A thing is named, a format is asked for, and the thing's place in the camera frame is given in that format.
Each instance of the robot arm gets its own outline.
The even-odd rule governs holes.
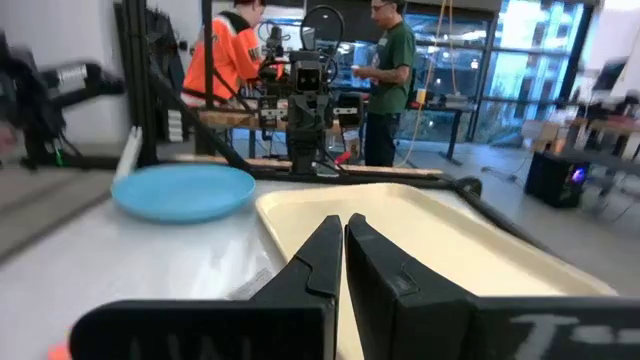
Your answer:
[[[76,80],[84,81],[84,86],[66,93],[52,91]],[[0,33],[0,116],[18,129],[37,131],[42,140],[51,141],[64,130],[64,108],[122,93],[123,82],[96,64],[65,64],[39,72],[31,52],[9,47]]]

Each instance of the blue plate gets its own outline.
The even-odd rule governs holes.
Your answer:
[[[255,186],[251,175],[227,166],[163,165],[118,181],[111,194],[135,216],[190,224],[231,213],[249,201]]]

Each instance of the white table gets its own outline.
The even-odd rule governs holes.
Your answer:
[[[256,197],[322,185],[258,182]],[[485,221],[455,194],[425,191]],[[0,359],[43,360],[87,311],[122,299],[223,299],[283,259],[253,204],[201,225],[144,222],[101,204],[0,267]]]

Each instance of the orange object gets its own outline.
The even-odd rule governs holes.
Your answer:
[[[256,33],[242,16],[223,11],[213,19],[213,66],[220,77],[235,91],[247,80],[258,77],[262,62]],[[195,45],[191,65],[183,83],[184,93],[204,99],[205,56],[204,30]],[[232,93],[214,76],[213,94],[228,100]]]
[[[67,344],[56,346],[49,351],[47,360],[72,360]]]

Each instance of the wooden plank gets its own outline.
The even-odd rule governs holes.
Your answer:
[[[198,162],[198,163],[213,163],[213,164],[226,164],[227,160],[223,157],[216,156],[200,156],[183,154],[177,155],[175,158],[181,162]],[[289,161],[278,161],[271,159],[245,159],[249,164],[255,166],[265,166],[275,169],[288,169],[291,167]],[[373,172],[379,174],[392,174],[392,175],[442,175],[443,172],[438,169],[407,169],[407,168],[387,168],[377,166],[360,166],[360,165],[343,165],[345,170],[354,173]]]
[[[260,122],[255,115],[226,113],[222,111],[200,111],[200,120],[209,126],[260,130]],[[277,131],[285,131],[287,123],[278,121]],[[328,130],[334,135],[342,133],[340,122],[333,121],[333,128]]]

